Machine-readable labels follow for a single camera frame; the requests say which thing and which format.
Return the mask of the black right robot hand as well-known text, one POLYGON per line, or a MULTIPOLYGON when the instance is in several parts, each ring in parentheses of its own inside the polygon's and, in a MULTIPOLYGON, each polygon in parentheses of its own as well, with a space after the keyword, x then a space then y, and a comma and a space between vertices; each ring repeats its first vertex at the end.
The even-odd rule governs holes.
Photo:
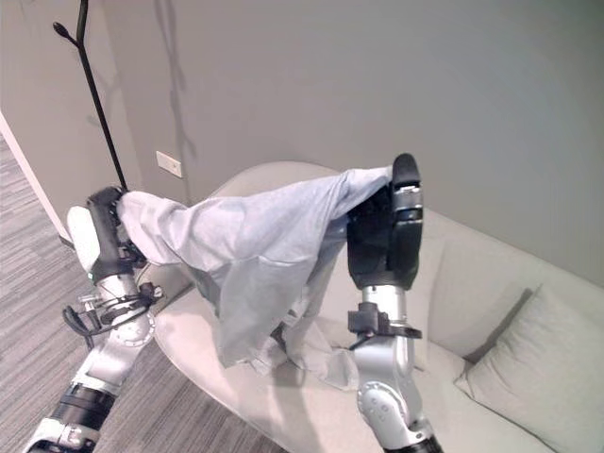
POLYGON ((347 263, 359 289, 409 290, 419 269, 423 192, 413 155, 397 156, 392 179, 347 214, 347 263))

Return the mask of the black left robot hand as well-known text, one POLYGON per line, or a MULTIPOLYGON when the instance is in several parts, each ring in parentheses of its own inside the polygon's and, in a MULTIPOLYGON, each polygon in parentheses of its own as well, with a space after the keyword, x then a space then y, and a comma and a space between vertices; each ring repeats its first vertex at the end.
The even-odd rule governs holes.
POLYGON ((79 262, 92 283, 119 275, 133 275, 146 265, 146 258, 129 239, 118 216, 118 202, 126 194, 109 186, 86 199, 84 207, 73 206, 67 226, 79 262))

